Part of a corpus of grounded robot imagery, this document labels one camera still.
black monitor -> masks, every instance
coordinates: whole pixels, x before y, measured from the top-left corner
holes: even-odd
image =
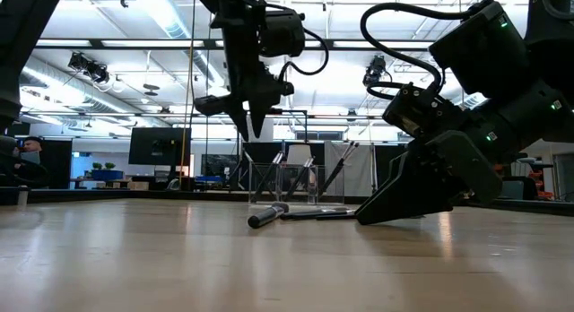
[[[129,164],[169,165],[175,172],[181,165],[183,128],[134,128],[129,146]],[[191,130],[186,129],[183,166],[189,166]]]

wooden floor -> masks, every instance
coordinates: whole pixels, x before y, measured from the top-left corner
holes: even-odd
[[[574,219],[246,225],[244,204],[0,208],[0,311],[574,311]]]

monitor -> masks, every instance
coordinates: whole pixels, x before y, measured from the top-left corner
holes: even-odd
[[[183,128],[133,128],[129,146],[129,164],[169,165],[181,164]],[[186,129],[186,147],[183,166],[189,166],[191,130]]]

ceiling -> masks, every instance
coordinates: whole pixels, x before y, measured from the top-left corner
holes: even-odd
[[[158,25],[157,13],[163,5],[154,5],[152,0],[126,0],[128,8],[122,7],[120,0],[61,0],[50,19],[42,38],[47,39],[169,39],[166,31]],[[220,30],[210,30],[212,16],[201,4],[194,0],[172,0],[185,27],[196,39],[218,39]],[[267,0],[290,6],[299,13],[306,14],[304,26],[327,39],[363,39],[359,31],[359,19],[371,5],[382,2],[417,4],[446,12],[465,10],[470,4],[480,0]],[[498,0],[505,6],[511,20],[524,35],[528,0]],[[457,26],[453,21],[437,21],[408,13],[385,12],[374,15],[369,22],[371,34],[377,39],[429,39],[435,40]],[[33,56],[43,63],[70,75],[68,61],[72,52],[83,52],[88,58],[108,66],[109,71],[122,82],[106,93],[144,112],[157,112],[161,106],[171,106],[172,110],[184,109],[191,102],[192,93],[187,93],[189,58],[182,51],[157,51],[150,54],[143,50],[75,50],[37,49]],[[225,56],[221,50],[203,51],[211,67],[226,78]],[[431,60],[428,53],[408,53],[424,60]],[[323,52],[305,51],[295,58],[303,69],[312,70],[320,66]],[[282,107],[307,109],[315,113],[335,114],[347,108],[357,108],[359,113],[380,114],[387,106],[385,100],[378,100],[366,94],[361,84],[365,67],[375,55],[374,51],[333,51],[326,70],[313,77],[296,73],[289,74],[289,81],[295,86],[291,100],[284,98]],[[387,70],[395,82],[414,82],[424,86],[429,75],[422,69],[404,65],[386,56]],[[282,57],[264,60],[270,71],[278,74],[284,63]],[[88,84],[88,78],[78,74],[77,79]],[[206,85],[201,72],[195,69],[191,75],[193,95],[202,97]],[[160,86],[157,97],[144,95],[144,83]],[[462,90],[456,78],[447,76],[443,96],[458,101]],[[181,119],[166,119],[170,124]]]

